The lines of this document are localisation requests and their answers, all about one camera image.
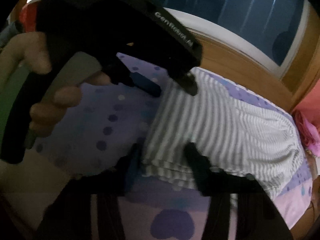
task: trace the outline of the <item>polka dot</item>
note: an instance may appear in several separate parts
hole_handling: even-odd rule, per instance
[[[301,188],[301,195],[302,195],[302,196],[304,196],[304,194],[305,194],[305,189],[304,189],[304,187],[303,187],[303,185],[302,185],[302,188]]]
[[[107,143],[105,141],[98,141],[96,147],[100,151],[105,151],[107,148]]]
[[[107,127],[103,128],[103,134],[104,135],[110,135],[110,134],[112,134],[112,132],[113,132],[113,129],[110,126],[107,126]]]
[[[116,116],[115,114],[111,114],[111,115],[109,115],[108,120],[110,122],[116,122],[116,121],[118,121],[118,116]]]
[[[37,153],[42,152],[42,150],[43,150],[43,145],[42,144],[38,144],[37,147],[36,147]]]
[[[152,101],[146,101],[146,106],[153,107],[155,104]]]
[[[150,226],[150,234],[155,239],[190,240],[194,232],[195,223],[192,217],[179,209],[162,210],[154,217]]]
[[[95,92],[96,93],[103,93],[104,92],[104,89],[103,88],[97,88],[96,90],[95,90]]]
[[[114,105],[114,106],[113,106],[113,109],[114,109],[115,111],[123,110],[123,105],[120,105],[120,104]]]
[[[139,125],[139,129],[143,132],[146,132],[149,130],[149,125],[146,122],[142,122]]]

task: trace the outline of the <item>wooden headboard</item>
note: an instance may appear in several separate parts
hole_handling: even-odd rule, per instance
[[[291,112],[320,78],[320,18],[311,7],[304,37],[287,73],[278,79],[252,58],[195,34],[203,46],[201,67],[228,78]]]

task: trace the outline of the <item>purple polka dot fabric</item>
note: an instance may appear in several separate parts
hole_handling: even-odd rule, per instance
[[[137,71],[150,80],[156,80],[164,90],[168,80],[166,70],[124,54],[119,53],[118,57],[131,71]],[[232,81],[205,72],[224,85],[232,97],[257,107],[277,111],[293,122],[288,113],[261,96]],[[83,99],[80,105],[68,109],[66,116],[56,125],[50,137],[38,138],[35,150],[68,174],[94,175],[114,166],[120,157],[128,153],[133,143],[144,142],[161,97],[153,98],[138,88],[123,84],[107,87],[83,84],[81,89]],[[295,206],[295,201],[301,203],[299,197],[310,198],[310,178],[308,164],[304,162],[281,192],[279,199],[288,196],[291,201],[288,204],[288,201],[280,200],[276,204],[279,210],[286,210],[287,205]],[[297,193],[291,196],[296,189],[299,189],[300,196]],[[209,207],[209,198],[202,197],[196,190],[173,188],[173,185],[166,181],[141,176],[136,179],[132,192],[126,196],[125,201],[130,205],[144,205],[150,209],[145,215],[149,215],[153,221],[151,231],[150,227],[147,228],[145,224],[139,224],[137,221],[140,230],[148,231],[149,239],[194,239],[193,225],[194,231],[200,232],[201,237]],[[297,211],[294,216],[301,216],[303,212]],[[188,230],[183,231],[182,228],[181,231],[175,231],[176,227],[183,225],[168,225],[170,217],[181,218],[188,224]]]

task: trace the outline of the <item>pink cloth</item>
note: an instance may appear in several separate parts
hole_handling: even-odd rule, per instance
[[[320,132],[320,80],[295,107],[295,110],[300,110],[306,119]]]
[[[320,157],[320,136],[317,128],[307,120],[300,110],[295,110],[292,115],[299,130],[302,144],[315,156]]]

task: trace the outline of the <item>red fabric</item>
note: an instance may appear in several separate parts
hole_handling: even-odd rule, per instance
[[[316,83],[310,93],[296,106],[295,110],[300,110],[320,133],[320,81]]]
[[[37,6],[38,2],[29,3],[20,12],[19,20],[26,33],[36,31]]]

